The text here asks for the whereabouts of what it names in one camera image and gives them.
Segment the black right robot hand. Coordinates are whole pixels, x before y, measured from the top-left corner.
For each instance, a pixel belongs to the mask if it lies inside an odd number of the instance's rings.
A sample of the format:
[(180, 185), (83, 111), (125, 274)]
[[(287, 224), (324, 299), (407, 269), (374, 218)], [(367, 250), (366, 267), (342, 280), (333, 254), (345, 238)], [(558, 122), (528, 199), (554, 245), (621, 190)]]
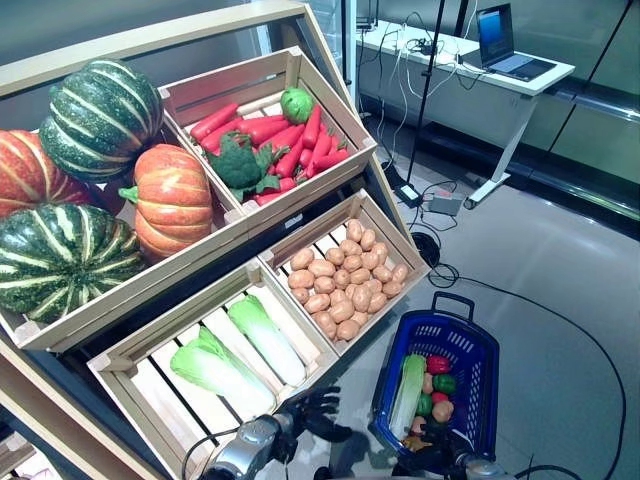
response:
[(412, 464), (417, 470), (445, 473), (456, 464), (461, 455), (469, 452), (467, 440), (447, 424), (423, 424), (420, 439), (424, 443), (430, 443), (430, 446), (413, 454)]

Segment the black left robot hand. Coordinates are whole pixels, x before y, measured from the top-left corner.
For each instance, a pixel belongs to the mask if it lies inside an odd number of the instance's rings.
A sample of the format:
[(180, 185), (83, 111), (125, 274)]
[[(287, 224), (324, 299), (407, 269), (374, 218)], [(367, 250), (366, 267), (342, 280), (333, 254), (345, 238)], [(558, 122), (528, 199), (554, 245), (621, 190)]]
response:
[(331, 443), (341, 443), (352, 435), (352, 429), (339, 425), (332, 418), (340, 403), (339, 386), (304, 390), (289, 398), (283, 408), (293, 418), (293, 435), (299, 437), (305, 431)]

